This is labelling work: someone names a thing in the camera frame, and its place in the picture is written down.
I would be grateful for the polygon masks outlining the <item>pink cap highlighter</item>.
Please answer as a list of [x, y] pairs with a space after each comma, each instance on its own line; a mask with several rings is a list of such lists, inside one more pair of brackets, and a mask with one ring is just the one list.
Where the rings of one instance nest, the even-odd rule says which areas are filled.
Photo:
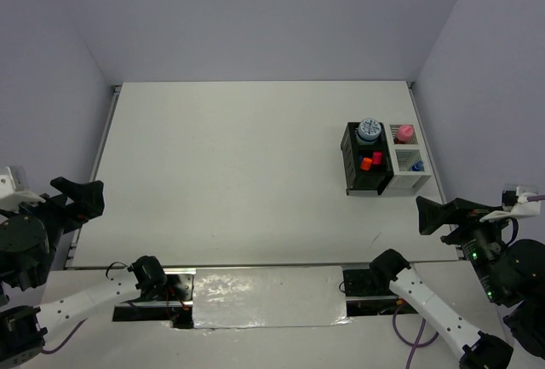
[[382, 152], [373, 152], [372, 154], [372, 164], [378, 166], [382, 164]]

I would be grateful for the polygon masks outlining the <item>orange cap highlighter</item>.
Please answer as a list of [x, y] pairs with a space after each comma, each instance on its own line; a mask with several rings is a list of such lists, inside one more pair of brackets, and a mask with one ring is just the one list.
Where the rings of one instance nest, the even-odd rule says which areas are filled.
[[363, 171], [369, 171], [372, 166], [372, 159], [371, 158], [364, 158], [362, 163], [360, 164], [360, 169]]

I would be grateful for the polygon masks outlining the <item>pink cap marker tube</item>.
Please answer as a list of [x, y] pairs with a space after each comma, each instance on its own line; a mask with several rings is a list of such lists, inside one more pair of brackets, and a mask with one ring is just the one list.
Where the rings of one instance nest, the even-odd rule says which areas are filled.
[[412, 125], [402, 124], [399, 126], [394, 142], [396, 144], [411, 144], [415, 135], [415, 131]]

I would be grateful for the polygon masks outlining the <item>blue white round jar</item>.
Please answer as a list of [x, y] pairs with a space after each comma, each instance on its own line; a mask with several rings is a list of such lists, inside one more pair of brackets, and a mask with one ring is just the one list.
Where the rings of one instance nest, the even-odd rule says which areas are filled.
[[355, 130], [355, 137], [359, 144], [374, 144], [382, 134], [382, 125], [373, 118], [363, 119]]

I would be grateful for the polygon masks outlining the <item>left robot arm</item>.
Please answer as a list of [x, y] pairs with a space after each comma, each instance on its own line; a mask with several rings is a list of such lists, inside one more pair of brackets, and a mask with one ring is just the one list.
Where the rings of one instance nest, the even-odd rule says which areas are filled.
[[[51, 181], [57, 194], [37, 194], [14, 168], [1, 170], [1, 284], [21, 291], [46, 285], [59, 287], [52, 263], [62, 236], [102, 216], [101, 181], [76, 183], [64, 177]], [[122, 303], [160, 298], [167, 276], [159, 260], [139, 257], [130, 264], [114, 262], [106, 277], [77, 283], [50, 294], [36, 306], [9, 307], [1, 295], [1, 366], [21, 366], [40, 354], [62, 348], [84, 321], [113, 311]]]

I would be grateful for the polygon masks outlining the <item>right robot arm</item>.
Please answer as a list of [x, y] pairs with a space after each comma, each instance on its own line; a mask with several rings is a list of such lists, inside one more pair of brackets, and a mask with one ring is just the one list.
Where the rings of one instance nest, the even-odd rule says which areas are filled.
[[511, 362], [513, 346], [483, 325], [491, 304], [512, 309], [502, 320], [511, 336], [529, 355], [543, 358], [544, 245], [518, 237], [520, 220], [538, 216], [543, 201], [520, 188], [504, 191], [499, 206], [419, 197], [420, 235], [451, 226], [441, 240], [459, 247], [468, 265], [434, 273], [387, 250], [370, 263], [371, 286], [408, 303], [444, 339], [460, 368], [507, 368]]

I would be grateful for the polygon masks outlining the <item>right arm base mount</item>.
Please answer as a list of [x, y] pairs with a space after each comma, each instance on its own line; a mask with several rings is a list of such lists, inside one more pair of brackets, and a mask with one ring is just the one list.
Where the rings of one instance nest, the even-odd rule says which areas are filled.
[[416, 311], [404, 299], [390, 290], [378, 287], [368, 268], [343, 269], [338, 289], [345, 295], [348, 317], [387, 316], [415, 314]]

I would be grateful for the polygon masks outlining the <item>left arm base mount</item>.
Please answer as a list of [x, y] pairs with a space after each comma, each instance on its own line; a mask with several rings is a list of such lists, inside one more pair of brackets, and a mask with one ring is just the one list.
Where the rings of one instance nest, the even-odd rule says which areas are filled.
[[167, 285], [159, 295], [118, 304], [112, 313], [117, 323], [156, 322], [174, 329], [192, 329], [195, 269], [168, 269]]

